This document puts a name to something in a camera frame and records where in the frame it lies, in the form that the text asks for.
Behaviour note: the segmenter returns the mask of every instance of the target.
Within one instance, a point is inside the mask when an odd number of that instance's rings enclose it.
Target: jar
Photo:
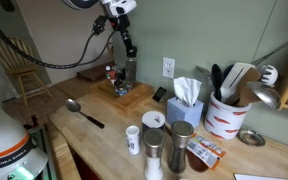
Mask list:
[[[164,141],[165,134],[158,128],[150,128],[144,133],[143,142],[146,150],[144,175],[147,180],[163,179],[161,155]]]
[[[123,95],[125,95],[126,93],[127,93],[127,89],[126,89],[124,86],[118,88],[118,94],[119,94],[120,96],[123,96]]]
[[[174,121],[171,125],[172,151],[168,167],[174,173],[182,173],[186,168],[185,153],[194,128],[186,121]]]

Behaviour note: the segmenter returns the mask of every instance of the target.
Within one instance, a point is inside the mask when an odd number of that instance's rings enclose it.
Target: metal bowl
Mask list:
[[[263,136],[252,129],[240,129],[237,134],[238,139],[249,146],[264,146],[266,141]]]

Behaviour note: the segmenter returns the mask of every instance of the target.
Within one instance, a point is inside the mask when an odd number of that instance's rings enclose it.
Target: metal spoon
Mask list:
[[[68,100],[66,100],[66,107],[71,112],[81,113],[83,116],[85,116],[88,120],[90,120],[92,123],[94,123],[99,128],[103,129],[105,127],[105,125],[103,123],[101,123],[101,122],[97,121],[96,119],[92,118],[91,116],[88,116],[88,115],[84,114],[83,112],[81,112],[81,105],[78,102],[76,102],[72,99],[68,99]]]
[[[281,106],[280,95],[270,86],[261,82],[248,82],[247,85],[251,88],[254,94],[257,95],[265,104],[274,109],[279,109]]]

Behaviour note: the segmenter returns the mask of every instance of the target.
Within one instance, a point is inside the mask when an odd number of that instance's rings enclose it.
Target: black cable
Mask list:
[[[104,53],[104,51],[106,49],[106,46],[107,46],[108,42],[110,41],[110,39],[111,39],[111,37],[113,36],[114,33],[115,33],[115,30],[107,38],[104,48],[102,49],[101,53],[95,59],[93,59],[91,61],[88,61],[88,62],[85,62],[85,63],[80,63],[80,64],[78,64],[78,66],[83,66],[83,65],[90,64],[90,63],[93,63],[93,62],[97,61],[103,55],[103,53]]]
[[[109,38],[108,38],[108,40],[106,41],[106,44],[105,44],[105,46],[104,46],[104,48],[103,48],[103,51],[101,52],[101,54],[100,54],[98,57],[96,57],[94,60],[89,61],[89,62],[87,62],[87,63],[82,63],[82,64],[80,64],[80,63],[82,62],[84,56],[85,56],[85,53],[86,53],[88,44],[89,44],[90,40],[92,39],[92,37],[94,36],[94,33],[92,33],[92,34],[88,37],[88,39],[87,39],[87,41],[86,41],[86,44],[85,44],[85,46],[84,46],[84,49],[83,49],[81,58],[80,58],[76,63],[67,64],[67,65],[49,64],[49,63],[45,63],[45,62],[43,62],[43,61],[41,61],[41,60],[35,59],[34,57],[26,54],[24,51],[22,51],[22,50],[19,49],[17,46],[15,46],[15,45],[8,39],[8,37],[5,36],[5,34],[2,32],[1,29],[0,29],[0,39],[3,40],[4,43],[5,43],[6,45],[8,45],[8,46],[9,46],[12,50],[14,50],[16,53],[18,53],[19,55],[21,55],[22,57],[24,57],[24,58],[27,59],[28,61],[33,62],[34,64],[37,64],[37,65],[40,65],[40,66],[43,66],[43,67],[47,67],[47,68],[52,68],[52,69],[70,69],[70,68],[74,68],[74,67],[76,67],[76,66],[81,66],[81,65],[89,64],[89,63],[92,63],[92,62],[95,62],[96,60],[98,60],[98,59],[102,56],[103,52],[105,51],[105,48],[106,48],[106,46],[107,46],[107,44],[108,44],[108,41],[109,41],[109,39],[112,37],[112,35],[113,35],[114,33],[115,33],[115,30],[114,30],[114,31],[111,33],[111,35],[109,36]]]
[[[108,36],[107,40],[106,40],[106,43],[105,43],[105,46],[104,48],[102,49],[101,53],[93,60],[89,61],[89,62],[85,62],[85,63],[81,63],[79,64],[78,66],[83,66],[83,65],[86,65],[86,64],[90,64],[90,63],[93,63],[95,61],[97,61],[104,53],[105,49],[106,49],[106,46],[108,44],[108,42],[110,41],[111,37],[113,36],[113,34],[116,32],[116,30],[120,27],[120,20],[118,19],[117,20],[117,26],[116,28],[114,29],[114,31]]]

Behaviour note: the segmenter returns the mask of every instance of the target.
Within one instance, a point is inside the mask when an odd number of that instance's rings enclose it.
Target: small bottle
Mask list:
[[[128,152],[136,155],[141,151],[140,128],[137,126],[129,126],[126,131]]]
[[[125,82],[128,91],[133,88],[133,83],[136,81],[136,66],[137,62],[134,58],[130,58],[128,61],[126,61]]]
[[[105,72],[106,72],[106,74],[105,74],[105,76],[106,76],[106,79],[110,79],[110,72],[111,71],[111,67],[110,66],[106,66],[105,67]]]
[[[120,79],[119,78],[117,78],[116,79],[116,81],[114,82],[114,92],[116,93],[116,94],[119,94],[119,90],[118,90],[118,87],[120,86]]]
[[[194,132],[194,128],[189,122],[175,121],[171,125],[171,131],[172,151],[168,161],[168,167],[174,173],[182,173],[186,168],[186,147]]]
[[[112,70],[115,71],[116,73],[121,73],[121,72],[122,72],[122,71],[121,71],[121,67],[118,66],[118,65],[113,66],[113,67],[112,67]]]
[[[119,88],[118,88],[118,94],[120,95],[120,96],[124,96],[125,94],[127,93],[127,89],[126,89],[126,87],[125,86],[120,86]]]
[[[108,74],[110,76],[111,83],[114,84],[114,82],[116,81],[116,71],[111,70],[110,72],[108,72]]]
[[[144,175],[147,180],[162,180],[161,155],[165,134],[158,128],[148,129],[143,136],[146,149],[146,166]]]

